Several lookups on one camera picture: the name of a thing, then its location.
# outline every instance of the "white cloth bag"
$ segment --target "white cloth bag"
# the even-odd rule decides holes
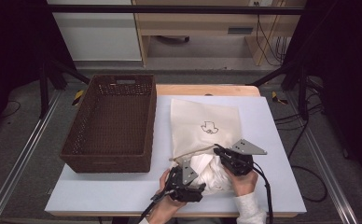
[[[199,175],[191,185],[205,183],[203,194],[230,190],[229,177],[212,148],[214,144],[231,147],[242,138],[238,107],[172,99],[170,117],[174,159],[190,159]]]

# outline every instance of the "white sleeve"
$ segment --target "white sleeve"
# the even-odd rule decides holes
[[[266,212],[258,207],[258,200],[255,192],[244,196],[235,197],[239,217],[237,224],[262,224],[266,223]]]
[[[141,220],[141,222],[139,222],[138,224],[149,224],[149,222],[146,220],[146,218],[144,218],[144,219]]]

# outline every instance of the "white table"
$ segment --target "white table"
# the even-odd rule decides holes
[[[249,96],[158,96],[151,170],[146,174],[76,174],[67,165],[45,211],[54,216],[139,216],[159,188],[159,177],[170,166],[172,98],[212,105],[239,106],[243,138],[268,151],[254,156],[271,184],[274,215],[293,217],[306,207],[287,160],[266,98]],[[266,189],[260,177],[256,187],[259,205],[268,211]],[[177,217],[237,217],[231,192],[204,196],[189,203]]]

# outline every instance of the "person's arm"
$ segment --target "person's arm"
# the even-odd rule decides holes
[[[251,171],[247,175],[235,176],[225,168],[230,176],[230,181],[235,193],[234,201],[239,210],[238,224],[262,224],[266,223],[266,212],[259,208],[255,195],[255,186],[258,181],[258,174]]]
[[[158,192],[161,192],[164,189],[166,183],[166,177],[170,173],[170,170],[166,170],[160,178],[160,189]],[[185,206],[187,203],[181,203],[174,201],[170,196],[165,196],[159,203],[157,203],[151,210],[151,213],[148,217],[143,219],[140,224],[163,224],[170,220],[173,215],[180,209]]]

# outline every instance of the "gray carpet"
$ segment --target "gray carpet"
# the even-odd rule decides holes
[[[101,73],[118,74],[122,71],[101,71]],[[131,70],[127,73],[143,73],[143,70]],[[227,83],[244,84],[266,75],[265,71],[148,71],[157,76],[159,83]],[[87,77],[95,72],[87,71]],[[291,105],[283,105],[272,101],[272,91],[276,91],[279,99],[286,96],[281,92],[276,79],[270,84],[260,88],[261,94],[268,98],[268,104],[275,119],[295,114]],[[63,91],[57,109],[36,146],[21,180],[11,195],[7,206],[1,216],[17,219],[19,223],[27,222],[27,219],[35,220],[30,223],[40,223],[38,220],[51,220],[53,223],[60,220],[74,220],[77,222],[98,222],[97,217],[54,217],[44,211],[49,195],[48,189],[54,188],[57,178],[63,168],[63,162],[59,159],[59,153],[63,141],[76,113],[76,107],[72,106],[74,96],[80,89],[80,84],[70,84]],[[13,115],[0,120],[0,188],[5,181],[13,163],[18,158],[30,133],[34,129],[39,116],[39,87],[33,82],[12,92],[11,99],[21,103],[21,108]],[[310,105],[319,104],[319,98],[312,97]],[[15,109],[12,103],[7,111]],[[279,125],[278,128],[292,129],[299,127],[297,121]],[[347,199],[354,209],[355,215],[362,223],[362,169],[358,162],[346,160],[342,156],[341,146],[337,140],[325,115],[317,112],[310,116],[309,127],[320,147],[325,151],[333,172],[335,173]],[[285,150],[288,152],[296,141],[301,128],[293,131],[279,130]],[[317,167],[312,159],[308,146],[302,137],[291,158],[291,164],[301,165],[318,174]],[[323,194],[321,183],[312,175],[302,170],[294,170],[299,188],[302,194],[308,198],[317,199]],[[342,223],[331,197],[321,203],[305,201],[307,213],[294,218],[276,218],[275,223]]]

